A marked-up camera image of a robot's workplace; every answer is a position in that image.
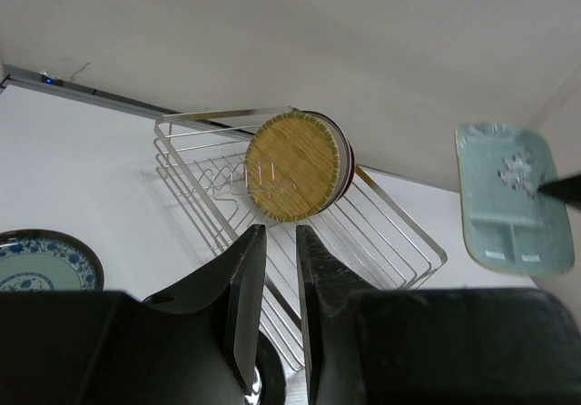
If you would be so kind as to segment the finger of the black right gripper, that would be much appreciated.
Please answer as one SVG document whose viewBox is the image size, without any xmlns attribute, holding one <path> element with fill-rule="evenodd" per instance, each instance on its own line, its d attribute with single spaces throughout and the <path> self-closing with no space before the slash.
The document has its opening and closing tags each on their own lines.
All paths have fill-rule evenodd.
<svg viewBox="0 0 581 405">
<path fill-rule="evenodd" d="M 581 175 L 571 175 L 544 183 L 537 191 L 577 210 L 581 209 Z"/>
</svg>

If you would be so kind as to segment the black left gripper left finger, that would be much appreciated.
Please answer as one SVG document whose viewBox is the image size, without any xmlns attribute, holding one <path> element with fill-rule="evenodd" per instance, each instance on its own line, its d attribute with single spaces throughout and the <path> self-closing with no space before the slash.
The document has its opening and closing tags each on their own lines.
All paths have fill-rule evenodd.
<svg viewBox="0 0 581 405">
<path fill-rule="evenodd" d="M 241 404 L 261 349 L 267 235 L 144 301 L 122 291 L 1 296 L 4 404 Z"/>
</svg>

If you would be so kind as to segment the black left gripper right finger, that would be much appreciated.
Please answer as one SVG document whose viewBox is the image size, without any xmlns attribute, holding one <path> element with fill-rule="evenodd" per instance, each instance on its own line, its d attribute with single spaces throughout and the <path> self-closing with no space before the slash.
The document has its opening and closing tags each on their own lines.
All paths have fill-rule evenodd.
<svg viewBox="0 0 581 405">
<path fill-rule="evenodd" d="M 311 404 L 577 404 L 580 333 L 531 288 L 383 291 L 299 230 Z"/>
</svg>

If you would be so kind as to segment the light green rectangular dish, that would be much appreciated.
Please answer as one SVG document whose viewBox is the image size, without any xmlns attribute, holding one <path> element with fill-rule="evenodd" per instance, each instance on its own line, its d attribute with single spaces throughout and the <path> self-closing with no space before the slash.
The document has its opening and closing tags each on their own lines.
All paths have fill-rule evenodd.
<svg viewBox="0 0 581 405">
<path fill-rule="evenodd" d="M 539 191 L 557 178 L 546 140 L 503 123 L 463 123 L 455 140 L 470 257 L 495 272 L 569 272 L 575 248 L 566 205 Z"/>
</svg>

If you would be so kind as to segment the glossy black plate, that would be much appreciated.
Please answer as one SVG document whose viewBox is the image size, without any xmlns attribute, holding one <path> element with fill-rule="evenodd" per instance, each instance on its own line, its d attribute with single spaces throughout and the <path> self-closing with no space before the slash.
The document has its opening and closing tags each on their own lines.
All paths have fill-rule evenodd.
<svg viewBox="0 0 581 405">
<path fill-rule="evenodd" d="M 259 332 L 251 394 L 246 404 L 280 404 L 286 400 L 286 379 L 281 358 L 269 338 Z"/>
</svg>

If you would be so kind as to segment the blue and white plate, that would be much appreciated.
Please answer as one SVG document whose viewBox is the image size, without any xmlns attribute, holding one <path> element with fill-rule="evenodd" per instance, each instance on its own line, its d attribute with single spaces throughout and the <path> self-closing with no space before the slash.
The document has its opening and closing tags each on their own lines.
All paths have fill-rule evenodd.
<svg viewBox="0 0 581 405">
<path fill-rule="evenodd" d="M 2 291 L 101 291 L 103 266 L 71 235 L 42 229 L 1 234 Z"/>
</svg>

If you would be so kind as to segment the woven bamboo round plate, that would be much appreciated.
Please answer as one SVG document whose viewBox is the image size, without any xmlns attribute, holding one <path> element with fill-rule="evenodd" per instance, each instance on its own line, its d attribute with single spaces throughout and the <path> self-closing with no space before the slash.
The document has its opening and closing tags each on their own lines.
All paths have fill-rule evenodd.
<svg viewBox="0 0 581 405">
<path fill-rule="evenodd" d="M 346 143 L 319 114 L 291 110 L 265 122 L 244 157 L 246 183 L 265 216 L 296 222 L 322 211 L 346 172 Z"/>
</svg>

